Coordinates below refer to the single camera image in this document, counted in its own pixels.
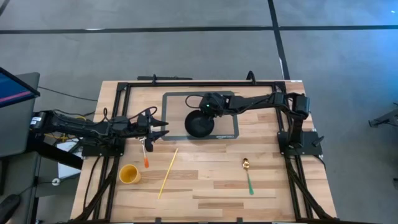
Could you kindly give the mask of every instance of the black bowl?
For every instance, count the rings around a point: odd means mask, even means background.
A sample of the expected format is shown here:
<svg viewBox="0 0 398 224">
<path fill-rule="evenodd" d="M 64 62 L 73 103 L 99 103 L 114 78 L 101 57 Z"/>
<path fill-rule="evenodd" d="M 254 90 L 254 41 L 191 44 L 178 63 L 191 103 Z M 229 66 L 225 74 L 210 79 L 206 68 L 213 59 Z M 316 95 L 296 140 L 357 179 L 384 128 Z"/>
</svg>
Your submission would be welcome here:
<svg viewBox="0 0 398 224">
<path fill-rule="evenodd" d="M 214 120 L 200 110 L 194 110 L 185 118 L 185 129 L 193 137 L 203 138 L 213 131 Z"/>
</svg>

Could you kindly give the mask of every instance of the yellow cup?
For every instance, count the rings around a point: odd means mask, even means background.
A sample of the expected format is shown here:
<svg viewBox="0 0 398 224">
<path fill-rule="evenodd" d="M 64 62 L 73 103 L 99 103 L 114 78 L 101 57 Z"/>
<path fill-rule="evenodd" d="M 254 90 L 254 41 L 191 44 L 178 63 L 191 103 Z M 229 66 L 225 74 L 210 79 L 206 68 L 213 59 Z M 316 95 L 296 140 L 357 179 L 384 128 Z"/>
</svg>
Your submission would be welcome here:
<svg viewBox="0 0 398 224">
<path fill-rule="evenodd" d="M 119 173 L 119 179 L 125 184 L 135 184 L 141 180 L 141 174 L 134 165 L 125 165 Z"/>
</svg>

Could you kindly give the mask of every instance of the monitor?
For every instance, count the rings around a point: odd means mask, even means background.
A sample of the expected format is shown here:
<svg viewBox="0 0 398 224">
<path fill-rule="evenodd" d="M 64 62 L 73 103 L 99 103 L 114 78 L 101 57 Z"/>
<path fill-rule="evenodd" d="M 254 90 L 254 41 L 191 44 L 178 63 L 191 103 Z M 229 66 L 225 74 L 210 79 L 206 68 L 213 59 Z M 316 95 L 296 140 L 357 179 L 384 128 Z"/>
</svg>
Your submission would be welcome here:
<svg viewBox="0 0 398 224">
<path fill-rule="evenodd" d="M 0 67 L 0 108 L 38 96 L 37 90 Z"/>
</svg>

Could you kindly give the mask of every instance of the gold spoon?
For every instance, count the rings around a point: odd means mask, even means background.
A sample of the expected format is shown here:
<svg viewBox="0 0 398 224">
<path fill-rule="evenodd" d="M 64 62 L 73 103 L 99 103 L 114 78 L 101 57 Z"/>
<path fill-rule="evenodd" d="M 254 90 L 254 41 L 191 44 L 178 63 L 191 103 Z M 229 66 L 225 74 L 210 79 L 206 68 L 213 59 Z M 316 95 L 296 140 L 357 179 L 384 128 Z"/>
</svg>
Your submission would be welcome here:
<svg viewBox="0 0 398 224">
<path fill-rule="evenodd" d="M 251 181 L 250 181 L 250 177 L 249 177 L 249 167 L 250 167 L 250 163 L 249 160 L 244 158 L 242 161 L 242 167 L 244 170 L 246 170 L 246 174 L 248 175 L 248 184 L 249 184 L 249 193 L 251 195 L 254 195 L 254 191 L 253 191 L 253 187 L 251 185 Z"/>
</svg>

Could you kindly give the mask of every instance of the metal bracket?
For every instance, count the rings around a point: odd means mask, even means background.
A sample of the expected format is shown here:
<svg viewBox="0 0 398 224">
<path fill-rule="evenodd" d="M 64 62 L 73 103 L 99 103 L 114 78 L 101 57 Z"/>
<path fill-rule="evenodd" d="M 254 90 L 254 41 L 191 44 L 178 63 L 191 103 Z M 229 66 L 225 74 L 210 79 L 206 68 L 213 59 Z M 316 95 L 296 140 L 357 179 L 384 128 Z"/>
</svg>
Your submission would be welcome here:
<svg viewBox="0 0 398 224">
<path fill-rule="evenodd" d="M 282 93 L 286 93 L 286 83 L 285 82 L 275 82 L 275 86 L 277 86 Z"/>
<path fill-rule="evenodd" d="M 104 157 L 117 157 L 123 156 L 125 143 L 123 139 L 115 139 L 114 146 L 100 147 L 100 146 L 83 146 L 81 152 L 82 156 L 104 156 Z"/>
<path fill-rule="evenodd" d="M 116 91 L 122 91 L 128 86 L 128 83 L 118 83 L 118 87 L 116 88 Z"/>
<path fill-rule="evenodd" d="M 254 76 L 254 73 L 252 71 L 249 71 L 248 76 L 246 77 L 246 80 L 251 80 L 251 83 L 253 85 L 256 85 L 256 77 Z"/>
<path fill-rule="evenodd" d="M 278 132 L 279 151 L 282 155 L 299 156 L 299 155 L 322 155 L 322 147 L 319 142 L 318 133 L 316 131 L 303 132 L 303 147 L 292 148 L 289 146 L 288 132 Z"/>
<path fill-rule="evenodd" d="M 153 78 L 152 78 L 152 85 L 156 85 L 156 80 L 157 80 L 157 77 L 156 77 L 156 75 L 154 74 L 154 76 L 153 76 Z"/>
</svg>

